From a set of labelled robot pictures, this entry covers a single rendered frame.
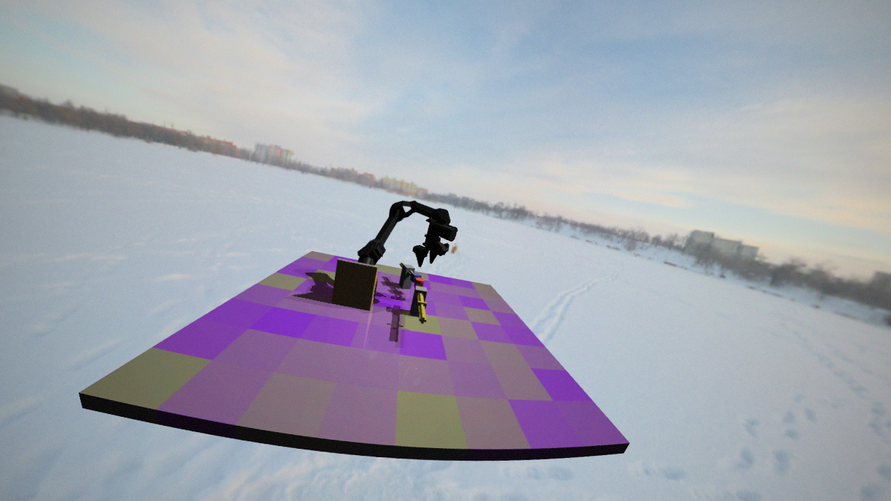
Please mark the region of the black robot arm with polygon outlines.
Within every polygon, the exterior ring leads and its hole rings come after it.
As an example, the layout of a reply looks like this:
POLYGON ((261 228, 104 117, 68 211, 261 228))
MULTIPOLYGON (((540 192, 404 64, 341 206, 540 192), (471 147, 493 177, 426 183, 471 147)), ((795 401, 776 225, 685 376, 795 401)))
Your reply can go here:
MULTIPOLYGON (((429 227, 427 228, 429 234, 435 235, 435 237, 444 238, 448 241, 455 240, 458 230, 456 226, 449 225, 450 216, 447 209, 434 209, 417 202, 396 202, 391 206, 389 218, 387 218, 387 221, 383 224, 381 231, 378 232, 374 240, 370 240, 365 247, 358 251, 357 255, 359 258, 357 262, 365 265, 376 265, 377 261, 383 257, 383 253, 386 252, 383 245, 387 241, 389 235, 391 235, 397 222, 403 220, 403 218, 408 218, 408 216, 414 212, 428 217, 426 221, 429 222, 429 227), (411 209, 409 212, 405 212, 403 206, 411 207, 411 209)), ((441 239, 432 242, 430 250, 435 250, 437 255, 442 256, 448 252, 449 244, 443 244, 443 242, 440 241, 441 239)))

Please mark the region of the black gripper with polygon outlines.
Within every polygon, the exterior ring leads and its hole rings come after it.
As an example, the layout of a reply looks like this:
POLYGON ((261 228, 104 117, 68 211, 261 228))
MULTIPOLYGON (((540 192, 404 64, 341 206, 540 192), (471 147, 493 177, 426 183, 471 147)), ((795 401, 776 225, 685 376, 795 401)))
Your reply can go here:
POLYGON ((413 247, 413 253, 415 253, 419 267, 421 267, 421 265, 423 265, 423 260, 425 259, 425 257, 427 257, 428 252, 429 252, 429 263, 430 264, 433 263, 433 261, 436 259, 437 253, 435 250, 430 250, 430 247, 432 247, 432 242, 434 242, 435 240, 441 239, 441 237, 435 237, 435 235, 429 234, 428 232, 425 235, 425 237, 426 237, 426 239, 425 239, 425 242, 423 242, 423 246, 418 245, 418 246, 413 247))

